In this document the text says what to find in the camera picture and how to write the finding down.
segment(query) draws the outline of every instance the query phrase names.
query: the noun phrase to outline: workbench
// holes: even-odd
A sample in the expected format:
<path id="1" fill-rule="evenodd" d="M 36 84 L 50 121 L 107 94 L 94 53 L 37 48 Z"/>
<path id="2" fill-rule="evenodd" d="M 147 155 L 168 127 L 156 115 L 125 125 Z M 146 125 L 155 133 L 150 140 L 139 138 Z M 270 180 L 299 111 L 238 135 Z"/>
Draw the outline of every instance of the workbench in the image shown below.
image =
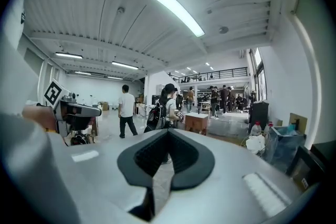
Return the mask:
<path id="1" fill-rule="evenodd" d="M 206 127 L 208 125 L 208 115 L 190 112 L 185 115 L 185 130 L 198 130 L 201 134 L 206 135 Z"/>

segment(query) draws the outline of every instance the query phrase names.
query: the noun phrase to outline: balcony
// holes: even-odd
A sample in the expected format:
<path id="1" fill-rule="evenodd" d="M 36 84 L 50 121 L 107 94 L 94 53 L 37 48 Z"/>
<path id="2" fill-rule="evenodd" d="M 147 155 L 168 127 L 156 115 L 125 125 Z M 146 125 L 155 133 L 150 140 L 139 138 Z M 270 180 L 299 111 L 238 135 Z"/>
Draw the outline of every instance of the balcony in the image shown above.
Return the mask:
<path id="1" fill-rule="evenodd" d="M 174 75 L 169 75 L 177 83 L 194 83 L 194 82 L 212 82 L 212 81 L 222 81 L 232 78 L 243 78 L 247 77 L 247 67 L 227 69 L 220 71 L 213 71 L 208 73 L 198 73 L 189 76 L 177 77 Z"/>

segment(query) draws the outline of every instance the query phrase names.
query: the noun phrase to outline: black backpack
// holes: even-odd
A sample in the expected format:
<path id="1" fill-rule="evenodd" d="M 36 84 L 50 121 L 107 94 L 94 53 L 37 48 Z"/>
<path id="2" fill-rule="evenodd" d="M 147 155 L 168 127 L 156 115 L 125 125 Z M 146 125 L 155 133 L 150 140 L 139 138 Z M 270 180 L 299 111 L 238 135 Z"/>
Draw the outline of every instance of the black backpack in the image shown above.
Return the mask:
<path id="1" fill-rule="evenodd" d="M 164 128 L 167 116 L 166 104 L 170 99 L 171 98 L 168 98 L 166 101 L 159 99 L 155 106 L 151 109 L 148 114 L 147 126 L 144 133 Z"/>

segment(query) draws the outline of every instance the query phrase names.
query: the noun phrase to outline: man in white t-shirt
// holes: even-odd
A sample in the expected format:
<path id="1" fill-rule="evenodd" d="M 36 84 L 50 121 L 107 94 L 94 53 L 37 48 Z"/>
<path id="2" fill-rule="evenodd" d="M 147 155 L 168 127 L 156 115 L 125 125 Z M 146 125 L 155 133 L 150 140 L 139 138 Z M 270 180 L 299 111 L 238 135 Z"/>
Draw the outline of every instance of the man in white t-shirt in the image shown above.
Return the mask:
<path id="1" fill-rule="evenodd" d="M 133 115 L 135 112 L 135 99 L 133 95 L 128 93 L 128 89 L 128 85 L 123 85 L 123 95 L 119 98 L 118 116 L 120 118 L 120 138 L 125 138 L 126 123 L 131 129 L 133 135 L 138 134 L 133 123 Z"/>

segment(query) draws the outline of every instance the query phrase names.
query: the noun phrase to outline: ceiling light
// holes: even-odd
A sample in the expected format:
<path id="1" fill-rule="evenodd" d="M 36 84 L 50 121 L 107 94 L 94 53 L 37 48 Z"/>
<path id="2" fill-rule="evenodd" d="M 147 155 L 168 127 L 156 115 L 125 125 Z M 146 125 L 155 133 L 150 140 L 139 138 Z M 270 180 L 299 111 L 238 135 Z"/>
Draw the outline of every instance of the ceiling light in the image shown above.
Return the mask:
<path id="1" fill-rule="evenodd" d="M 127 67 L 127 68 L 131 68 L 131 69 L 139 69 L 139 67 L 134 67 L 134 66 L 130 66 L 130 65 L 126 65 L 124 63 L 120 63 L 120 62 L 112 62 L 113 65 L 116 66 L 120 66 L 120 67 Z"/>
<path id="2" fill-rule="evenodd" d="M 75 71 L 77 74 L 82 74 L 82 75 L 91 75 L 90 73 L 85 73 L 85 72 L 80 72 L 80 71 Z"/>
<path id="3" fill-rule="evenodd" d="M 122 79 L 122 78 L 115 78 L 115 77 L 108 77 L 109 79 Z"/>
<path id="4" fill-rule="evenodd" d="M 177 0 L 157 0 L 172 13 L 174 13 L 194 34 L 196 37 L 204 35 L 203 30 L 186 11 L 186 9 Z"/>
<path id="5" fill-rule="evenodd" d="M 77 54 L 66 54 L 64 52 L 56 52 L 55 54 L 57 56 L 64 56 L 64 57 L 69 57 L 69 58 L 83 59 L 83 57 L 81 55 L 77 55 Z"/>

